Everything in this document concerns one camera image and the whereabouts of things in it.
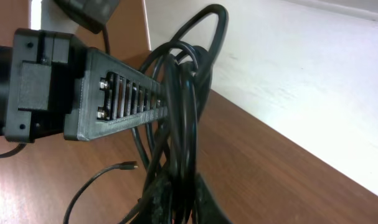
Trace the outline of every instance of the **screw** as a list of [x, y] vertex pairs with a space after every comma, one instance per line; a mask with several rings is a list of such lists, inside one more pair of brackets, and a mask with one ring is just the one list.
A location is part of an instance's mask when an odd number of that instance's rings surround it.
[[108, 84], [107, 80], [104, 80], [104, 79], [100, 80], [100, 89], [101, 90], [108, 90], [109, 87], [110, 87], [110, 85]]
[[103, 108], [98, 108], [97, 109], [97, 118], [98, 119], [104, 119], [104, 118], [106, 118], [106, 111], [103, 110]]

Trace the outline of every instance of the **metal screw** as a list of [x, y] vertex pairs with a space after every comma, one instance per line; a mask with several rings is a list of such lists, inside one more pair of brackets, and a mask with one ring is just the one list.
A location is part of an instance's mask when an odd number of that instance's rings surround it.
[[110, 87], [110, 85], [108, 84], [107, 80], [104, 80], [104, 79], [100, 80], [100, 89], [101, 90], [108, 90], [109, 87]]
[[103, 110], [102, 108], [97, 109], [97, 118], [98, 119], [104, 119], [106, 118], [106, 111]]

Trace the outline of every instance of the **bolt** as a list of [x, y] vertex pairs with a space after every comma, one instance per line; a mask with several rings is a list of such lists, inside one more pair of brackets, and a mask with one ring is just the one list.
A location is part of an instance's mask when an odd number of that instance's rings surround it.
[[97, 109], [97, 118], [98, 119], [104, 119], [106, 118], [106, 111], [103, 110], [102, 108]]
[[110, 87], [110, 85], [108, 84], [107, 80], [104, 80], [104, 79], [100, 80], [100, 89], [101, 90], [108, 90], [109, 87]]

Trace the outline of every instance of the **wooden table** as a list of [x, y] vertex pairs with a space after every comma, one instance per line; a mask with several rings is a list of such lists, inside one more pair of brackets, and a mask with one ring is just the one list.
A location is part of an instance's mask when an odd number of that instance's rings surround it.
[[[143, 57], [127, 62], [138, 66]], [[0, 138], [0, 153], [12, 147]], [[378, 197], [214, 92], [199, 124], [198, 160], [234, 223], [378, 223]], [[76, 191], [123, 161], [139, 161], [130, 131], [91, 142], [38, 139], [0, 159], [0, 223], [61, 223]], [[120, 221], [144, 177], [143, 167], [104, 175], [79, 199], [71, 223]]]

